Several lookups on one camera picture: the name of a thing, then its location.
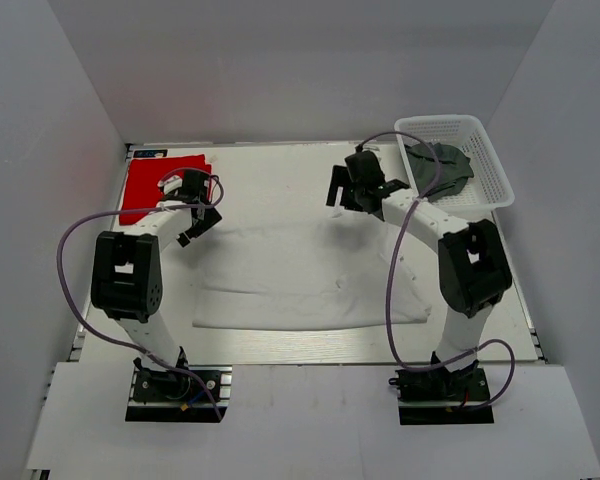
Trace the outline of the white t shirt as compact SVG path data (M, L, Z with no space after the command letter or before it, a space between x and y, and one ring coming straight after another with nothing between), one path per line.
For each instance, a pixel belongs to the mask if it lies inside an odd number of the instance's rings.
M397 230L339 214L261 228L216 228L194 245L195 327L320 331L381 325ZM432 306L397 265L392 320L424 323Z

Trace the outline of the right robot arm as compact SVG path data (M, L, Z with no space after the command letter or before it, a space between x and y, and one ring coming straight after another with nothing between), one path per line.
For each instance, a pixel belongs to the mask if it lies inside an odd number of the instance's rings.
M464 391L464 370L477 361L480 350L495 340L481 342L486 321L512 286L513 278L494 222L469 222L419 197L405 182L388 180L374 152L364 150L332 168L326 205L364 212L397 226L399 233L389 260L385 287L385 328L397 365L410 373L431 374L433 390L452 399ZM446 303L442 336L428 366L404 362L392 330L394 277L402 241L411 235L437 256L438 282Z

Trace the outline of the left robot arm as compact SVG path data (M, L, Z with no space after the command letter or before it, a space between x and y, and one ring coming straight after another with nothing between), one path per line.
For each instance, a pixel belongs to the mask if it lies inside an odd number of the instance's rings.
M162 197L155 207L121 231L96 239L91 303L114 320L138 349L140 367L160 371L157 387L179 399L191 387L186 354L169 333L160 313L164 296L161 254L184 248L222 219L215 192L224 193L217 176L204 170L174 170L158 182Z

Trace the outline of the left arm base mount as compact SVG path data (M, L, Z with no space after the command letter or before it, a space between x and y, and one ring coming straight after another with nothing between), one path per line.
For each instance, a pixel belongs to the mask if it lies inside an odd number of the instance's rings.
M229 405L231 367L200 367L193 372L210 391L220 415L203 387L188 376L135 369L126 407L126 422L219 423Z

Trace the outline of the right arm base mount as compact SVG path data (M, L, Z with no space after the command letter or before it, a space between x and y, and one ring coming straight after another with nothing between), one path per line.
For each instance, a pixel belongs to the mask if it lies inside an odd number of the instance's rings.
M494 423L485 371L445 377L442 369L424 373L397 370L388 380L397 393L401 426L489 425Z

